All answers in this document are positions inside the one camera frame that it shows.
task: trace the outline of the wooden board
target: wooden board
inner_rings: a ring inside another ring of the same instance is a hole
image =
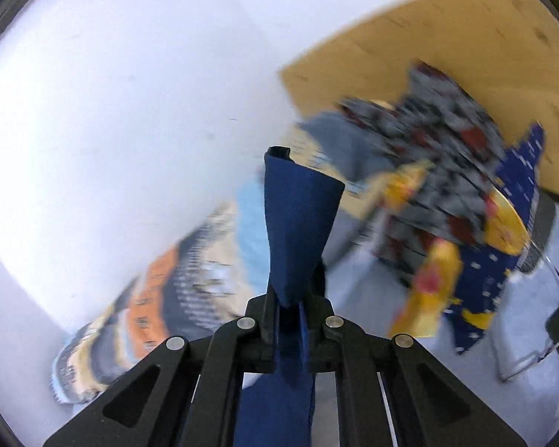
[[[457,80],[508,143],[547,131],[541,185],[559,194],[559,25],[539,0],[414,0],[322,43],[281,76],[304,116],[344,96],[395,101],[415,59]]]

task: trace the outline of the blue cloth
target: blue cloth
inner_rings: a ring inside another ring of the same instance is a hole
[[[282,307],[294,306],[303,298],[343,191],[344,184],[330,176],[265,154],[269,283]]]
[[[496,172],[502,185],[499,191],[510,201],[524,225],[531,230],[531,210],[537,204],[536,174],[545,143],[544,129],[534,124],[518,147],[506,150]],[[461,247],[464,268],[455,288],[459,304],[445,310],[454,329],[455,351],[463,354],[484,337],[484,330],[469,324],[462,310],[471,313],[496,312],[505,288],[507,274],[516,268],[519,256],[511,256],[484,245]]]
[[[320,261],[343,183],[288,158],[286,148],[265,155],[265,219],[271,252],[269,283],[276,314],[276,370],[243,390],[236,447],[308,447],[315,409],[315,376],[305,371],[306,329],[301,299]]]

